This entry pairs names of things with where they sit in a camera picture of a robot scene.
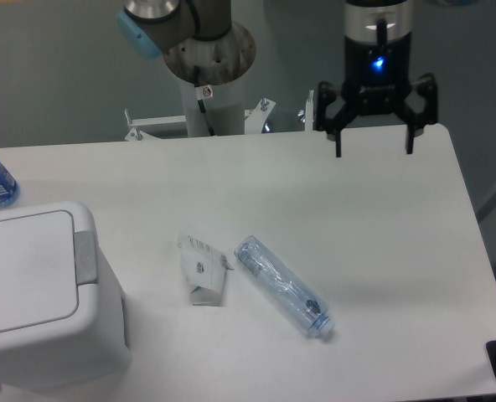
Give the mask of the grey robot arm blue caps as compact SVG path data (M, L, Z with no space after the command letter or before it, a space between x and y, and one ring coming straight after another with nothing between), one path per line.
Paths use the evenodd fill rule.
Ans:
M409 78L413 4L344 4L344 82L327 81L308 97L304 123L340 143L360 116L395 115L406 124L406 152L438 121L431 74ZM231 17L228 1L126 1L119 29L142 56L160 57L180 84L191 137L246 134L241 93L256 58L251 33Z

